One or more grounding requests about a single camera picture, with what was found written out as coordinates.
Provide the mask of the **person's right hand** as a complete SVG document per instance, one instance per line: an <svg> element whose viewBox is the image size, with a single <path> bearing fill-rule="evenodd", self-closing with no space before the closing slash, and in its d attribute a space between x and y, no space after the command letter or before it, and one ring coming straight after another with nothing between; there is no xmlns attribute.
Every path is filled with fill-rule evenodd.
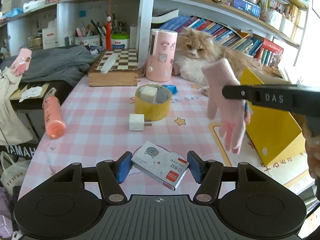
<svg viewBox="0 0 320 240"><path fill-rule="evenodd" d="M316 179L320 176L319 135L313 135L306 120L302 126L302 133L305 138L305 151L308 156L309 174L313 179Z"/></svg>

